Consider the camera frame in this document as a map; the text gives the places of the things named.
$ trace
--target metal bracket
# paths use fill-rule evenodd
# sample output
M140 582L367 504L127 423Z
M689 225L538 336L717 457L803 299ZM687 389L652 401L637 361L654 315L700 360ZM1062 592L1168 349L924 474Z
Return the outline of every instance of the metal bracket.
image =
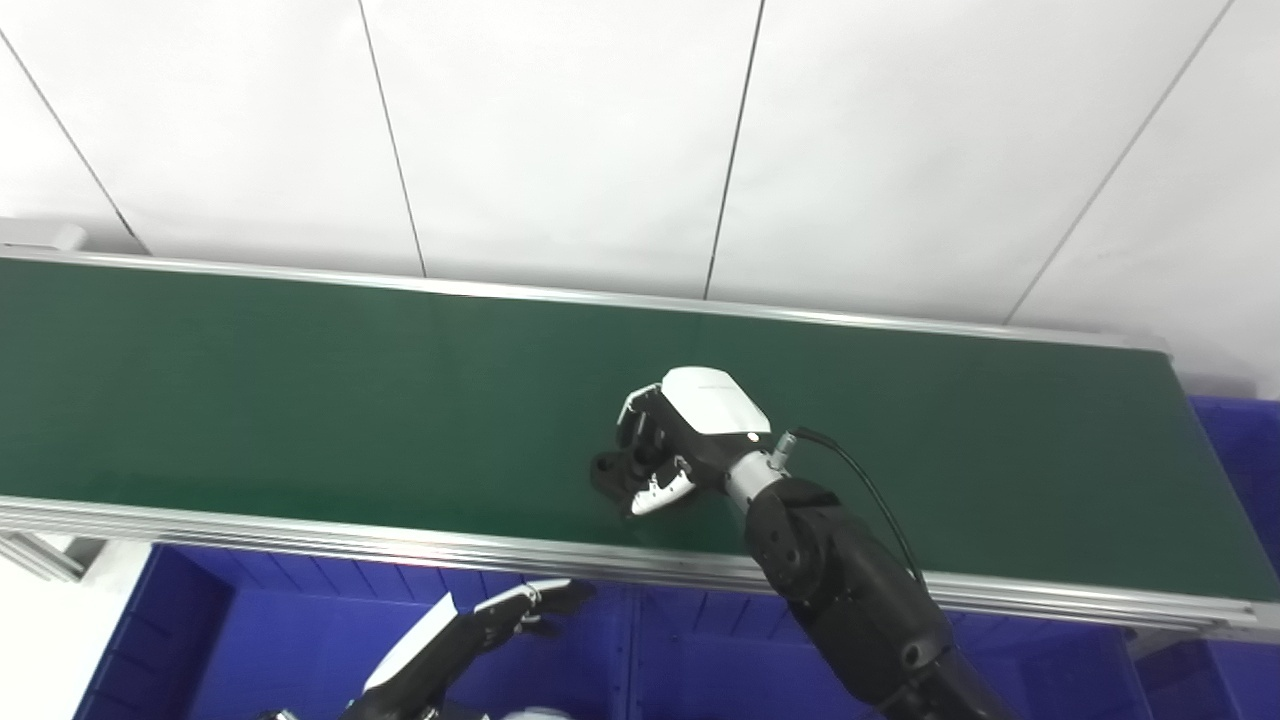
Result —
M0 530L0 557L42 580L79 582L106 541L74 538L63 552L33 533Z

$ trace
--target robotic hand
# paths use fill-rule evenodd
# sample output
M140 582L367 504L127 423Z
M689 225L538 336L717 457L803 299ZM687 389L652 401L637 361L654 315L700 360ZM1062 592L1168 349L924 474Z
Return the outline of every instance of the robotic hand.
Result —
M497 594L460 614L445 594L387 653L365 683L365 692L338 720L435 720L444 692L476 656L517 633L554 634L544 614L568 615L595 588L580 580L535 580ZM520 717L557 717L526 711Z
M698 489L730 496L746 546L845 688L888 720L1011 720L955 647L922 583L819 484L792 478L795 445L763 450L769 420L727 373L676 368L631 393L621 450L591 462L591 483L625 515Z

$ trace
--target white floor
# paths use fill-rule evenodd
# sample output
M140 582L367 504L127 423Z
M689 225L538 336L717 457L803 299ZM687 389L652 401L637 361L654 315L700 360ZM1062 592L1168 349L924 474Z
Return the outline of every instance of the white floor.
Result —
M138 582L151 546L109 542L79 583L0 560L0 698L5 717L69 720Z

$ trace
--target blue crate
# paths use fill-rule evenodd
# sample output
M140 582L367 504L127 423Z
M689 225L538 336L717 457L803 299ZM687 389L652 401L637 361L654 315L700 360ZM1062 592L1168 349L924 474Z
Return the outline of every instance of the blue crate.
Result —
M152 614L186 628L186 656L170 648L152 657L145 650L151 628L134 621L120 625L113 648L131 648L159 671L172 667L179 682L122 674L119 652L109 652L77 717L247 720L288 707L303 720L328 720L444 592L467 609L525 579L157 547L127 620ZM864 711L777 597L598 587L558 638L513 638L481 656L449 698L499 717L526 706L584 720L845 720ZM984 615L952 621L974 665L1027 720L1149 720L1119 630ZM161 684L172 697L152 694ZM119 700L127 712L118 712Z

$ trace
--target white wall panel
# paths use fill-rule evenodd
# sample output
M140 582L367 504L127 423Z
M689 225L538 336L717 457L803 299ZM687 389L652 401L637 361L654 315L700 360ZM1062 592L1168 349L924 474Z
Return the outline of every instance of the white wall panel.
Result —
M356 0L0 0L156 255L420 274Z
M710 297L1004 319L1221 6L769 3Z
M429 274L701 295L755 3L366 8Z
M1280 397L1277 28L1235 3L1014 323L1158 334L1190 389Z
M0 218L64 220L84 228L97 250L137 247L3 42Z

